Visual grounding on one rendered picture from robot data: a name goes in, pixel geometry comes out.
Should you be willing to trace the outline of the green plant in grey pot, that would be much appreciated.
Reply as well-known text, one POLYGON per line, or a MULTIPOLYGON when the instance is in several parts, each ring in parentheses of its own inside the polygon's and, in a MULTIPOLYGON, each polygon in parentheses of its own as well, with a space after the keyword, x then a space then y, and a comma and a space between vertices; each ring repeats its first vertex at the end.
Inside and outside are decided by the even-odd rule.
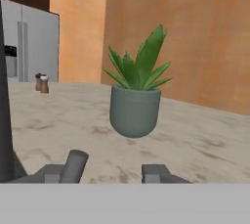
POLYGON ((142 138, 156 126, 161 90, 159 86, 172 80, 160 79, 170 62, 155 68, 167 30, 160 24, 139 47, 133 61, 128 53, 121 58, 111 47, 108 56, 117 74, 104 69, 116 81, 111 86, 109 122, 120 135, 142 138))

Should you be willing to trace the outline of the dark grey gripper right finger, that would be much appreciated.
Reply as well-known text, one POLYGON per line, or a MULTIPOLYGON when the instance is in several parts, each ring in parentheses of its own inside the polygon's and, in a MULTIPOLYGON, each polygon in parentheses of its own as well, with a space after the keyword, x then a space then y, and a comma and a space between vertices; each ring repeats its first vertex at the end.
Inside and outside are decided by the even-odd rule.
POLYGON ((174 175, 165 164, 143 164, 142 183, 187 183, 188 180, 174 175))

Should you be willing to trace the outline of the brown shaker with white top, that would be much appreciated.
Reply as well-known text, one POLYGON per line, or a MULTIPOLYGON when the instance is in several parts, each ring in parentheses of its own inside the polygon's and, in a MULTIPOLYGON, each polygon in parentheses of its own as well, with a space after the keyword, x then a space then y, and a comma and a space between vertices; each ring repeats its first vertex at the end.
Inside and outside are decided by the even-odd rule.
POLYGON ((41 80, 40 92, 44 94, 48 94, 49 93, 49 85, 48 85, 49 77, 47 75, 42 75, 40 77, 40 80, 41 80))

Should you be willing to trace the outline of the silver fridge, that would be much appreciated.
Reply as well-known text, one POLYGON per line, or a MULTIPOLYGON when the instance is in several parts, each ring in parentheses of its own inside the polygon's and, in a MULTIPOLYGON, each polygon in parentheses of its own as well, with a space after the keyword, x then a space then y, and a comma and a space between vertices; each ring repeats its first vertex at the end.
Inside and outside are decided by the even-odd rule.
POLYGON ((33 82, 37 73, 59 80, 60 17, 57 14, 0 0, 7 77, 33 82))

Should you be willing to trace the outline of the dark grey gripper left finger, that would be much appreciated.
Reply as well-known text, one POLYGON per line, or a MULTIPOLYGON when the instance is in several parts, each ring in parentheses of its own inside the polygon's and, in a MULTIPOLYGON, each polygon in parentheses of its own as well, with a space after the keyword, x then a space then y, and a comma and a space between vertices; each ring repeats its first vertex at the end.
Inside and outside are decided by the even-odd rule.
POLYGON ((36 173, 13 180, 13 183, 58 183, 63 169, 63 164, 46 164, 36 173))

